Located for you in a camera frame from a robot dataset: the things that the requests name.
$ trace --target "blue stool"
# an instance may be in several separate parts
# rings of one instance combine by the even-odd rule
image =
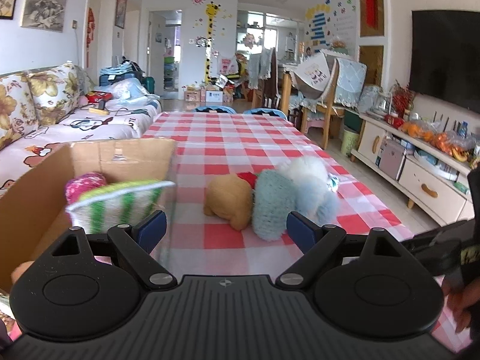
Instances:
[[[235,110],[225,105],[206,105],[204,107],[197,107],[194,112],[210,112],[217,111],[219,114],[236,114]]]
[[[282,119],[288,120],[287,115],[285,115],[282,111],[278,109],[273,109],[273,108],[254,108],[254,109],[249,109],[248,111],[245,111],[244,114],[250,114],[250,115],[263,115],[267,114],[270,116],[278,116],[281,117]]]

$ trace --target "ridged gray surface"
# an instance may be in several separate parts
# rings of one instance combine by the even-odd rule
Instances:
[[[186,276],[174,290],[149,294],[138,313],[112,334],[75,344],[23,337],[3,357],[5,360],[450,360],[453,355],[429,335],[381,343],[339,333],[312,311],[303,294],[278,290],[266,276]]]

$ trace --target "giraffe wall sticker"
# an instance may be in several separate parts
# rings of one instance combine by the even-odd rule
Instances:
[[[205,13],[208,16],[208,25],[207,25],[207,50],[206,50],[206,61],[205,61],[205,83],[210,82],[210,57],[212,54],[212,32],[213,32],[213,22],[215,16],[217,16],[218,10],[220,9],[220,4],[215,4],[211,1],[207,4]]]

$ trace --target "brown teddy bear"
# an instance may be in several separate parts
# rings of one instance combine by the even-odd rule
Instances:
[[[229,221],[235,230],[244,230],[250,223],[253,210],[253,186],[254,181],[242,177],[242,174],[215,177],[207,187],[203,213],[217,215]]]

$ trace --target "wooden handle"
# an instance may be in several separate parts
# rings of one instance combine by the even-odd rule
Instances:
[[[422,185],[421,185],[421,188],[423,189],[423,192],[425,192],[426,194],[430,195],[430,196],[433,197],[434,199],[438,198],[438,193],[435,192],[435,191],[432,191],[430,188],[427,187],[426,184],[422,184]]]
[[[380,141],[380,135],[377,135],[373,141],[373,146],[371,147],[371,152],[375,154],[377,151],[378,142]]]

